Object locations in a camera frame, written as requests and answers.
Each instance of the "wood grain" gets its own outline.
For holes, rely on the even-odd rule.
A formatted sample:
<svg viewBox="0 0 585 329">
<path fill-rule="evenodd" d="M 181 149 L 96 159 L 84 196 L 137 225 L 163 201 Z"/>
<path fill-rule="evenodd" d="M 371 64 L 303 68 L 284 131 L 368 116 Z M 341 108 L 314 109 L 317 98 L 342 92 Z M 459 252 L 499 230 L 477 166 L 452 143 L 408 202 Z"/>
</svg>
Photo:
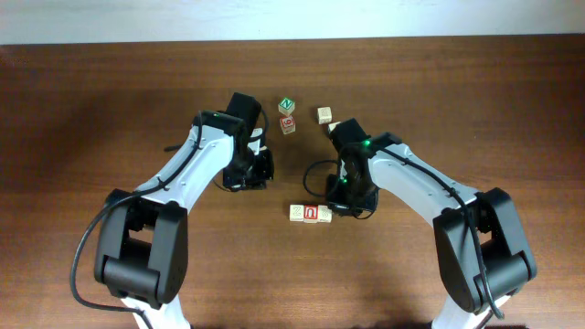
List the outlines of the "wood grain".
<svg viewBox="0 0 585 329">
<path fill-rule="evenodd" d="M 370 220 L 289 223 L 289 204 L 319 202 L 305 167 L 335 156 L 319 106 L 401 136 L 466 185 L 510 193 L 539 273 L 503 324 L 582 327 L 584 36 L 1 47 L 0 326 L 134 327 L 71 297 L 80 235 L 113 188 L 151 177 L 197 111 L 224 110 L 236 90 L 268 110 L 275 180 L 249 193 L 211 186 L 191 213 L 180 296 L 196 327 L 394 328 L 441 309 L 432 231 L 392 195 Z M 286 136 L 283 96 L 297 101 Z M 118 303 L 92 277 L 95 245 L 80 292 Z"/>
</svg>

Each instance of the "white wall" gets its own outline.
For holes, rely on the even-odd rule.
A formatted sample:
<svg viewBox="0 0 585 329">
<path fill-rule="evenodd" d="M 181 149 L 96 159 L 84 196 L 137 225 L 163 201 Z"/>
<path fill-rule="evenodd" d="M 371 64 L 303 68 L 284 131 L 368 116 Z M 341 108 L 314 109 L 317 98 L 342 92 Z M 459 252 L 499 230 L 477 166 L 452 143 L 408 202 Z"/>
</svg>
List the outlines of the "white wall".
<svg viewBox="0 0 585 329">
<path fill-rule="evenodd" d="M 585 32 L 585 0 L 0 0 L 0 44 Z"/>
</svg>

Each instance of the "wooden tabletop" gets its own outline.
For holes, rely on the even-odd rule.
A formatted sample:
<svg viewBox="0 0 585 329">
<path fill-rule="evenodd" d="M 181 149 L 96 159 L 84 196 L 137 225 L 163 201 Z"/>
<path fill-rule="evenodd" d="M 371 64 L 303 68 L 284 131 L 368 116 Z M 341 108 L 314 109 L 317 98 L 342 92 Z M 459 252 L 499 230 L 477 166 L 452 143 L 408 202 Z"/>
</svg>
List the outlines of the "wooden tabletop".
<svg viewBox="0 0 585 329">
<path fill-rule="evenodd" d="M 369 220 L 289 222 L 291 203 L 321 202 L 303 190 L 304 169 L 335 157 L 320 106 L 397 134 L 463 184 L 507 191 L 538 276 L 500 324 L 583 327 L 584 36 L 0 47 L 0 326 L 135 327 L 73 300 L 73 253 L 109 192 L 155 174 L 171 156 L 163 147 L 234 91 L 270 116 L 275 176 L 265 191 L 209 186 L 191 212 L 179 295 L 195 327 L 396 328 L 441 309 L 432 229 L 390 193 Z M 289 135 L 284 96 L 296 101 Z M 310 186 L 322 190 L 332 169 Z M 93 279 L 96 241 L 80 292 L 120 305 Z"/>
</svg>

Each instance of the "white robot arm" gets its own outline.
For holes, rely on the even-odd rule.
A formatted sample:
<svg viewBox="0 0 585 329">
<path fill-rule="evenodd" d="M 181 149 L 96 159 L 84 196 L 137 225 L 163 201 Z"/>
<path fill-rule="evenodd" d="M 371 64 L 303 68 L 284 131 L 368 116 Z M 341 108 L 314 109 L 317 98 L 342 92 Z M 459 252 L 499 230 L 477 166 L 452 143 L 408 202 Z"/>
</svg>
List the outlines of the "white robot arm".
<svg viewBox="0 0 585 329">
<path fill-rule="evenodd" d="M 537 275 L 509 195 L 464 186 L 425 164 L 391 133 L 366 135 L 355 119 L 337 124 L 330 139 L 340 169 L 328 177 L 325 198 L 335 213 L 373 213 L 378 190 L 385 189 L 433 227 L 449 296 L 432 329 L 483 328 L 492 315 L 502 318 L 498 307 Z M 480 245 L 477 230 L 492 238 Z"/>
<path fill-rule="evenodd" d="M 260 113 L 264 130 L 253 129 Z M 186 141 L 157 175 L 133 192 L 112 191 L 76 252 L 70 276 L 75 299 L 95 309 L 132 312 L 143 329 L 190 328 L 178 298 L 188 261 L 187 215 L 220 170 L 232 192 L 266 187 L 273 177 L 271 152 L 263 145 L 267 128 L 260 104 L 235 93 L 225 112 L 195 118 Z M 88 302 L 77 292 L 80 253 L 101 219 L 94 277 L 127 308 Z M 154 231 L 152 242 L 131 236 L 144 228 Z"/>
</svg>

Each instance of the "wooden block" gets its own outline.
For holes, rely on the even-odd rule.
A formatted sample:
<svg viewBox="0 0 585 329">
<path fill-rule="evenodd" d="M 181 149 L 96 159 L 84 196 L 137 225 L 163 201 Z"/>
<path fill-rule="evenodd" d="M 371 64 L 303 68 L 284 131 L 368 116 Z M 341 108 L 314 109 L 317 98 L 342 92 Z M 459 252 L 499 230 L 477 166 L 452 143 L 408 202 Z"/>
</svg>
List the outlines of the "wooden block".
<svg viewBox="0 0 585 329">
<path fill-rule="evenodd" d="M 331 218 L 333 217 L 333 212 L 327 206 L 319 206 L 317 219 L 319 223 L 331 223 Z"/>
<path fill-rule="evenodd" d="M 341 122 L 333 122 L 333 123 L 329 123 L 329 125 L 327 125 L 327 133 L 331 133 L 333 131 L 333 129 L 335 129 L 335 127 L 337 126 L 337 124 L 339 124 Z"/>
<path fill-rule="evenodd" d="M 319 207 L 318 206 L 304 206 L 304 222 L 317 223 L 319 222 Z"/>
<path fill-rule="evenodd" d="M 294 119 L 292 116 L 281 118 L 281 129 L 282 133 L 294 133 L 296 130 L 296 124 L 294 123 Z"/>
<path fill-rule="evenodd" d="M 291 221 L 304 221 L 304 205 L 291 205 L 289 219 Z"/>
<path fill-rule="evenodd" d="M 294 101 L 285 97 L 278 104 L 278 111 L 286 116 L 291 116 L 294 111 Z"/>
<path fill-rule="evenodd" d="M 318 108 L 317 109 L 317 119 L 319 120 L 319 124 L 329 123 L 333 119 L 331 115 L 331 108 Z"/>
</svg>

